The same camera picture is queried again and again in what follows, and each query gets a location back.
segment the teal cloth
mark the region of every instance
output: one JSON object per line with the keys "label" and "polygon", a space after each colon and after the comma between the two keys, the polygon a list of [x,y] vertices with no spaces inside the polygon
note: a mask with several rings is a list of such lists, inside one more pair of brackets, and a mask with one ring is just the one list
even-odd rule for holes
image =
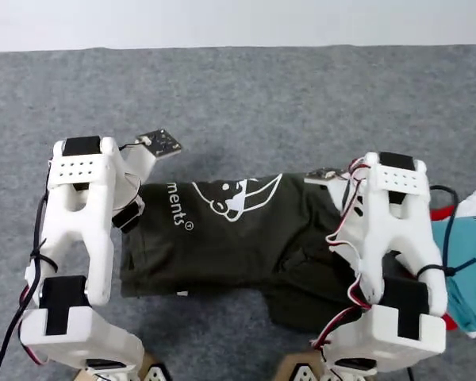
{"label": "teal cloth", "polygon": [[[434,239],[443,251],[448,219],[432,222]],[[451,229],[448,248],[449,267],[476,258],[476,217],[459,217]],[[448,313],[465,332],[476,332],[476,263],[448,277]]]}

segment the white wire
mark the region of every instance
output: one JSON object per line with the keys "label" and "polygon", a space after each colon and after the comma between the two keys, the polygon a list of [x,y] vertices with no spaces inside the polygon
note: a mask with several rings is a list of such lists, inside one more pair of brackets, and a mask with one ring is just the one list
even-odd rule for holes
{"label": "white wire", "polygon": [[[355,173],[357,173],[360,169],[367,169],[366,167],[363,167],[363,168],[356,168],[360,162],[363,160],[363,157],[362,158],[359,158],[357,159],[353,164],[351,164],[349,166],[349,169],[350,169],[350,173],[351,173],[351,176],[349,178],[349,183],[352,183],[353,179],[354,179],[354,176],[355,176]],[[360,179],[358,181],[358,183],[356,184],[356,187],[355,187],[355,192],[354,194],[352,195],[349,203],[347,204],[347,207],[344,207],[344,215],[342,216],[342,220],[340,221],[340,224],[338,226],[338,228],[336,229],[335,232],[333,232],[332,234],[329,234],[326,236],[325,240],[328,244],[330,244],[331,246],[337,246],[337,245],[340,245],[340,244],[346,244],[348,246],[350,246],[352,248],[352,250],[354,251],[355,255],[356,255],[356,258],[357,260],[359,261],[360,260],[360,257],[359,257],[359,253],[358,253],[358,249],[349,241],[346,241],[346,240],[340,240],[340,241],[334,241],[334,238],[338,235],[338,233],[340,232],[340,230],[342,229],[342,227],[344,226],[344,223],[347,219],[347,216],[349,215],[349,213],[351,212],[351,208],[352,206],[354,205],[356,199],[357,199],[357,196],[358,196],[358,192],[359,192],[359,185],[361,184],[361,182],[363,181],[363,179]],[[358,274],[356,276],[356,279],[355,281],[349,286],[349,288],[347,289],[347,297],[349,298],[349,300],[351,300],[354,304],[356,304],[357,306],[360,306],[360,307],[363,307],[363,308],[367,308],[367,305],[365,305],[363,302],[359,301],[357,298],[354,297],[354,295],[352,295],[352,290],[354,289],[354,287],[356,287],[358,284],[359,284],[359,281],[361,279],[361,275]],[[347,312],[349,312],[350,310],[354,309],[354,306],[352,307],[348,307],[342,311],[340,311],[332,320],[329,321],[329,323],[323,328],[323,330],[321,331],[321,333],[319,334],[319,336],[317,337],[317,339],[315,340],[311,340],[310,341],[310,344],[312,345],[313,348],[317,348],[317,343],[319,341],[321,341],[321,339],[323,338],[326,338],[328,335],[329,335],[329,330],[332,328],[332,326],[335,324],[336,321],[338,321],[342,316],[344,316]]]}
{"label": "white wire", "polygon": [[321,331],[321,333],[319,334],[317,339],[310,341],[310,344],[312,345],[312,348],[317,349],[317,343],[319,341],[321,341],[321,339],[326,338],[329,335],[329,329],[332,328],[332,326],[335,324],[335,322],[352,309],[354,309],[354,306],[353,307],[348,307],[344,310],[341,310],[337,315],[335,315],[335,317],[332,320],[330,320],[328,322],[328,324],[323,328],[323,330]]}

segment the black cable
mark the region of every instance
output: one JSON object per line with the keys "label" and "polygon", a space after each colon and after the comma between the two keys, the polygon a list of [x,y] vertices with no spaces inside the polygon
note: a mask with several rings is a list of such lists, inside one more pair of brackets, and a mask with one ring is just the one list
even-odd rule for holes
{"label": "black cable", "polygon": [[123,151],[126,148],[134,147],[136,145],[142,145],[142,144],[144,144],[144,142],[142,142],[142,141],[140,141],[139,143],[127,143],[127,144],[124,144],[124,145],[121,145],[120,147],[118,147],[118,150]]}
{"label": "black cable", "polygon": [[430,270],[430,269],[438,269],[444,271],[444,274],[446,276],[454,276],[457,272],[463,270],[466,267],[469,267],[471,264],[476,263],[476,258],[472,258],[471,260],[468,260],[466,263],[461,264],[457,267],[448,267],[447,262],[448,262],[448,251],[449,251],[449,246],[450,246],[450,235],[451,235],[451,229],[453,228],[453,222],[455,221],[455,215],[457,213],[457,208],[459,206],[459,195],[454,189],[451,189],[450,187],[446,187],[444,185],[432,185],[430,187],[431,191],[445,191],[449,193],[452,197],[452,205],[453,205],[453,210],[451,211],[450,218],[448,219],[447,225],[446,225],[446,231],[444,232],[444,241],[443,241],[443,265],[438,265],[438,264],[428,264],[426,266],[423,266],[418,273],[416,274],[416,279],[419,279],[421,274],[423,274],[425,271]]}
{"label": "black cable", "polygon": [[97,376],[98,379],[103,379],[104,381],[111,381],[110,379],[107,379],[103,375],[98,375],[98,374],[95,374],[95,375]]}
{"label": "black cable", "polygon": [[409,376],[409,381],[414,381],[413,367],[407,368],[407,375]]}
{"label": "black cable", "polygon": [[445,191],[451,195],[453,210],[451,211],[450,219],[447,221],[446,232],[444,233],[444,243],[443,243],[443,266],[447,267],[447,252],[448,246],[450,243],[451,228],[453,228],[453,222],[455,221],[455,215],[457,213],[457,208],[459,207],[459,194],[450,187],[444,185],[432,185],[430,187],[431,191]]}
{"label": "black cable", "polygon": [[32,286],[29,288],[29,292],[26,294],[23,302],[20,303],[20,306],[17,308],[16,313],[14,314],[12,320],[7,327],[6,335],[3,338],[2,347],[0,348],[0,368],[2,367],[3,359],[6,356],[7,347],[10,343],[10,338],[13,335],[14,329],[16,328],[17,323],[21,320],[23,313],[26,310],[26,307],[32,301],[33,294],[35,293],[40,282],[40,248],[44,244],[44,241],[40,241],[40,223],[42,222],[42,214],[44,211],[44,205],[48,202],[48,190],[46,188],[44,195],[39,201],[37,206],[37,213],[35,218],[35,225],[33,228],[33,249],[30,257],[33,258],[33,266],[35,267],[35,275],[33,278]]}
{"label": "black cable", "polygon": [[[323,361],[326,363],[326,357],[324,356],[324,349],[323,349],[323,347],[321,347],[321,348],[319,349],[319,353],[321,354],[321,357],[323,358]],[[336,377],[337,379],[339,379],[339,381],[343,381],[343,380],[342,380],[342,377],[340,377],[340,375],[339,375],[336,371],[334,371],[333,369],[330,369],[330,372],[333,373],[333,374],[335,375],[335,377]]]}
{"label": "black cable", "polygon": [[[38,251],[41,245],[35,248],[34,251]],[[14,314],[13,319],[11,320],[9,327],[7,328],[6,335],[3,338],[2,347],[0,348],[0,367],[2,366],[3,359],[6,356],[7,347],[9,346],[10,338],[13,335],[14,329],[16,328],[17,323],[20,321],[21,317],[23,316],[23,313],[25,312],[27,305],[32,301],[33,294],[35,290],[37,289],[37,286],[39,285],[40,258],[34,257],[33,263],[35,266],[35,277],[33,279],[32,286],[30,287],[28,294],[25,296],[23,303],[19,306],[16,313]]]}

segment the wooden base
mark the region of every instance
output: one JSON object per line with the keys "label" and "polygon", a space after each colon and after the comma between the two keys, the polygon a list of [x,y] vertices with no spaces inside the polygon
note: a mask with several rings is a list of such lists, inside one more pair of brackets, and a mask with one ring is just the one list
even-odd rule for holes
{"label": "wooden base", "polygon": [[[157,364],[158,362],[159,361],[157,361],[153,355],[150,353],[145,353],[143,357],[143,364],[141,365],[140,369],[140,379],[144,379],[148,373],[148,369],[150,369],[153,364]],[[94,375],[90,375],[86,371],[80,371],[76,375],[74,381],[99,381],[99,378]]]}
{"label": "wooden base", "polygon": [[284,357],[284,360],[278,366],[273,381],[289,381],[297,364],[308,364],[317,379],[323,375],[323,365],[319,352],[293,353]]}
{"label": "wooden base", "polygon": [[[148,369],[159,361],[149,353],[144,354],[143,364],[140,370],[140,379],[144,379]],[[289,381],[297,364],[308,364],[313,374],[319,379],[323,375],[323,366],[321,364],[321,355],[317,351],[294,353],[284,357],[277,369],[277,374],[273,381]],[[366,377],[366,380],[373,381],[375,377]],[[99,381],[99,378],[89,375],[85,371],[80,371],[74,381]]]}

